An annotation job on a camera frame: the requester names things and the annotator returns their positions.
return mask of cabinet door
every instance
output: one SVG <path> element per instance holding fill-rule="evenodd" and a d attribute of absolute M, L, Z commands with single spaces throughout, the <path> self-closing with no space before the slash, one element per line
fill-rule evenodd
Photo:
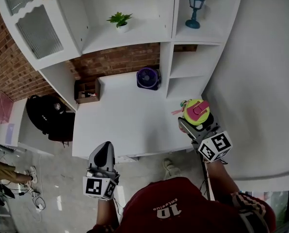
<path fill-rule="evenodd" d="M 58 0 L 0 0 L 0 13 L 36 70 L 80 56 Z"/>

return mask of black backpack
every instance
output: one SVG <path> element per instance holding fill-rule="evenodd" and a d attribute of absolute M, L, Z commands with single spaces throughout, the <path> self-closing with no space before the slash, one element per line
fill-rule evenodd
<path fill-rule="evenodd" d="M 49 140 L 72 141 L 75 114 L 67 113 L 66 106 L 58 98 L 33 95 L 28 99 L 26 109 L 29 119 L 43 134 L 48 134 Z"/>

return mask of red shirt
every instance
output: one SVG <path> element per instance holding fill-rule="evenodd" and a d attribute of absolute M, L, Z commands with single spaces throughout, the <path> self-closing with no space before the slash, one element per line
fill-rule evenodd
<path fill-rule="evenodd" d="M 102 232 L 96 225 L 90 233 Z M 116 233 L 271 232 L 275 216 L 263 201 L 235 193 L 224 203 L 205 199 L 187 178 L 151 183 L 127 203 Z"/>

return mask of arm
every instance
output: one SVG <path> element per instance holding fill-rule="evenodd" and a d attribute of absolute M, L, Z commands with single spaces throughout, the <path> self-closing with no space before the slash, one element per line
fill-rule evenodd
<path fill-rule="evenodd" d="M 119 226 L 113 200 L 98 200 L 96 224 L 102 226 L 111 225 L 114 230 Z"/>
<path fill-rule="evenodd" d="M 240 191 L 220 160 L 208 163 L 207 168 L 211 188 L 216 200 L 220 200 L 224 196 Z"/>

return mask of khaki shorts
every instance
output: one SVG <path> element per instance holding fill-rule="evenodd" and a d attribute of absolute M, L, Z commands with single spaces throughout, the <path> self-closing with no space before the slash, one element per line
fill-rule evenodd
<path fill-rule="evenodd" d="M 0 162 L 0 180 L 9 180 L 16 183 L 15 166 Z"/>

